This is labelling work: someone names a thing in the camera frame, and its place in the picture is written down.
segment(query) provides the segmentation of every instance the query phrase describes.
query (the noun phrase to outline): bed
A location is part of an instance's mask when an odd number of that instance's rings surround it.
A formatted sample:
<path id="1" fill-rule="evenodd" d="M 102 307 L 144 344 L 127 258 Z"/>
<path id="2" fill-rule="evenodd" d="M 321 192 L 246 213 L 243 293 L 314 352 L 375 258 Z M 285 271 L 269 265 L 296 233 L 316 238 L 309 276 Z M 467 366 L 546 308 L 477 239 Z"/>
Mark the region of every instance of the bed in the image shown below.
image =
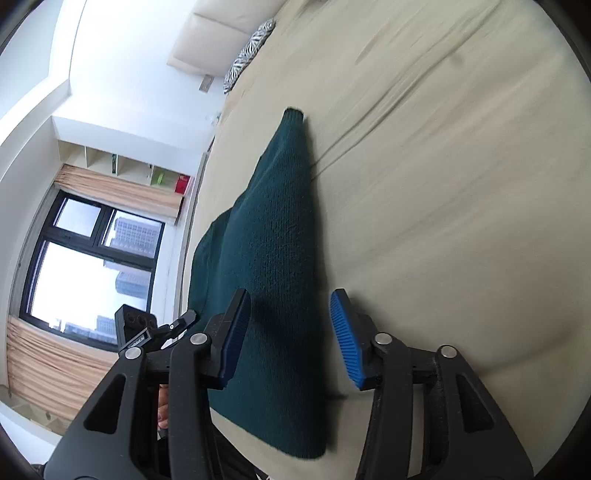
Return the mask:
<path id="1" fill-rule="evenodd" d="M 289 0 L 276 20 L 227 97 L 183 284 L 284 109 L 301 109 L 332 435 L 322 458 L 301 460 L 215 412 L 214 422 L 276 480 L 355 477 L 372 398 L 348 380 L 330 327 L 329 293 L 345 288 L 407 345 L 457 346 L 539 471 L 591 394 L 582 65 L 531 0 Z"/>

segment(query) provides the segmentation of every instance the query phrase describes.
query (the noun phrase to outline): pillow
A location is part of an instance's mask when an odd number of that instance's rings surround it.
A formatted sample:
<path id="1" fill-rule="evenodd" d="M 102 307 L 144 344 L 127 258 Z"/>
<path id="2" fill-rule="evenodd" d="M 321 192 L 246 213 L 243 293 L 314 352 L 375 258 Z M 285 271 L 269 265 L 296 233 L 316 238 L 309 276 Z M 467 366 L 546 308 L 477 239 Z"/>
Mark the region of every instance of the pillow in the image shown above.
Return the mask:
<path id="1" fill-rule="evenodd" d="M 264 21 L 256 32 L 252 34 L 252 37 L 246 44 L 246 46 L 238 54 L 238 58 L 234 60 L 234 63 L 228 70 L 224 81 L 223 81 L 223 92 L 228 93 L 234 87 L 234 84 L 238 80 L 238 77 L 243 70 L 250 65 L 254 57 L 266 42 L 269 35 L 275 28 L 275 20 L 270 18 Z"/>
<path id="2" fill-rule="evenodd" d="M 248 35 L 240 30 L 191 14 L 167 63 L 187 73 L 221 77 L 246 41 Z"/>
<path id="3" fill-rule="evenodd" d="M 266 18 L 273 18 L 285 0 L 198 0 L 193 13 L 251 35 Z"/>

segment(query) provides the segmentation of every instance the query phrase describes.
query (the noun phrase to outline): curtain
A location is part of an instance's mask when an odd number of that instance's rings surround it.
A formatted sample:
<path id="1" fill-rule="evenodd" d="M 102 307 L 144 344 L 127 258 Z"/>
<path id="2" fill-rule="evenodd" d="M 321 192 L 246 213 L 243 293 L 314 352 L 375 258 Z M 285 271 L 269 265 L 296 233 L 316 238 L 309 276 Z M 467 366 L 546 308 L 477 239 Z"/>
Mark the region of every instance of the curtain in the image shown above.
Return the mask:
<path id="1" fill-rule="evenodd" d="M 71 165 L 61 167 L 55 183 L 62 190 L 81 197 L 165 222 L 176 221 L 183 199 L 178 193 Z"/>
<path id="2" fill-rule="evenodd" d="M 14 317 L 7 324 L 8 384 L 12 392 L 73 420 L 117 354 L 46 332 Z"/>

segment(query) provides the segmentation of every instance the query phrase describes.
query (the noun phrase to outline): finger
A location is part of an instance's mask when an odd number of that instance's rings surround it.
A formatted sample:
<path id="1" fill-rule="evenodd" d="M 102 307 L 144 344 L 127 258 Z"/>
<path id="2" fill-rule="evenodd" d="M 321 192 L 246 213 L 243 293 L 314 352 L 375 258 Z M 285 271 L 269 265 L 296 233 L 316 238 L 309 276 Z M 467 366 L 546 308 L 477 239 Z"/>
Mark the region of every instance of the finger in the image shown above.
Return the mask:
<path id="1" fill-rule="evenodd" d="M 160 388 L 158 392 L 158 406 L 161 407 L 168 403 L 168 388 Z"/>
<path id="2" fill-rule="evenodd" d="M 168 405 L 158 408 L 158 426 L 161 429 L 168 428 Z"/>
<path id="3" fill-rule="evenodd" d="M 168 420 L 168 405 L 158 408 L 158 421 Z"/>

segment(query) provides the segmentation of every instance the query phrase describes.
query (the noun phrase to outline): knitted sweater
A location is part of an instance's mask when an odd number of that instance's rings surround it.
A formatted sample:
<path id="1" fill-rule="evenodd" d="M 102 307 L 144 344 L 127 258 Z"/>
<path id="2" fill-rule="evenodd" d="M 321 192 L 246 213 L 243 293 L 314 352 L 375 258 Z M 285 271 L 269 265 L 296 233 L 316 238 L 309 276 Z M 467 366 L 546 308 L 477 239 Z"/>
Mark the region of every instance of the knitted sweater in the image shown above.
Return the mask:
<path id="1" fill-rule="evenodd" d="M 316 229 L 303 114 L 287 109 L 246 190 L 195 252 L 189 308 L 204 329 L 237 288 L 252 317 L 233 380 L 209 391 L 218 413 L 300 458 L 326 448 L 323 329 L 317 308 Z"/>

